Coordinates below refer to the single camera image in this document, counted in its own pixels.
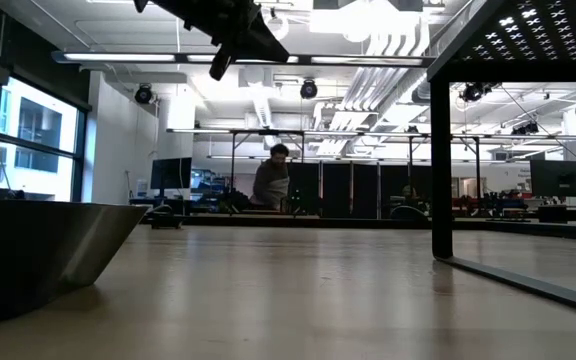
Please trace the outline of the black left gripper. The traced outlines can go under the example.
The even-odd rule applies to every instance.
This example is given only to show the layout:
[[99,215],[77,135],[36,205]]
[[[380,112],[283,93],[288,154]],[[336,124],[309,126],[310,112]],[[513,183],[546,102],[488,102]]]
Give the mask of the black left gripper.
[[264,22],[261,6],[253,0],[150,0],[181,19],[186,30],[194,28],[221,45],[209,75],[220,81],[236,59],[286,63],[289,52]]

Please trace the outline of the small square black plate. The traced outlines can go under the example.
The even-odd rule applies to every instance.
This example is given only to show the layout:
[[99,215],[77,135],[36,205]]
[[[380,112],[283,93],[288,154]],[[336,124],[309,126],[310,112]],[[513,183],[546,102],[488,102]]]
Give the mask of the small square black plate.
[[185,217],[176,214],[154,214],[150,217],[152,229],[179,229]]

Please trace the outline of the wavy square black plate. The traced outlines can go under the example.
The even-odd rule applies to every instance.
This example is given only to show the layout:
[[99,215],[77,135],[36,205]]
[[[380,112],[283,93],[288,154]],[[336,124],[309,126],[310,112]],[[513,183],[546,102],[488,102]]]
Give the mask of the wavy square black plate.
[[0,320],[93,285],[145,212],[138,206],[0,200]]

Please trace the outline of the person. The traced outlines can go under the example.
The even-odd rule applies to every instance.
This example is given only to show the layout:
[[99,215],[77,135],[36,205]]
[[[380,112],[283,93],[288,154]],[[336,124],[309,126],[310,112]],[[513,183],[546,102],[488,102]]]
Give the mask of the person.
[[270,149],[270,157],[257,168],[253,182],[251,204],[258,209],[281,209],[282,201],[288,195],[289,173],[286,159],[289,149],[283,144],[276,144]]

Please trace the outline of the dark computer monitor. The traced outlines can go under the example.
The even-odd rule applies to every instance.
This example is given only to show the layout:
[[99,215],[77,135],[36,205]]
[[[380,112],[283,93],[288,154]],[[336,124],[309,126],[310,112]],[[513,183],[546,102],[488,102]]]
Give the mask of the dark computer monitor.
[[530,172],[533,195],[576,197],[576,161],[531,160]]
[[153,161],[150,188],[156,190],[156,197],[163,199],[169,189],[189,189],[191,187],[192,158],[169,158]]

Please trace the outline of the black partition screen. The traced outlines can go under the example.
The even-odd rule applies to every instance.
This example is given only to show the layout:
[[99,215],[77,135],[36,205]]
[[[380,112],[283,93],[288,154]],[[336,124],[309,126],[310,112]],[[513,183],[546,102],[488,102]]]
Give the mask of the black partition screen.
[[285,209],[330,219],[391,220],[393,208],[431,211],[432,168],[355,163],[290,163]]

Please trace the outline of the large office window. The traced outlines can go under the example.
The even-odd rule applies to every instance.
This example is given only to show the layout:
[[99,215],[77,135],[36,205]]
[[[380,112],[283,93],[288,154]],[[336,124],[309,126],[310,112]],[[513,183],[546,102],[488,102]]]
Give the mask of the large office window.
[[0,188],[79,201],[86,114],[19,79],[0,85]]

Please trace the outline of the black perforated metal rack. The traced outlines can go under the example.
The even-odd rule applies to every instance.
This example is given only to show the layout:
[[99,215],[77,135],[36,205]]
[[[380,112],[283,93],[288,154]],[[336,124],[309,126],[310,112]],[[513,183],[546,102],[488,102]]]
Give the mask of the black perforated metal rack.
[[449,84],[460,80],[576,80],[576,0],[470,0],[469,18],[427,70],[431,92],[432,254],[449,266],[576,310],[576,291],[453,253]]

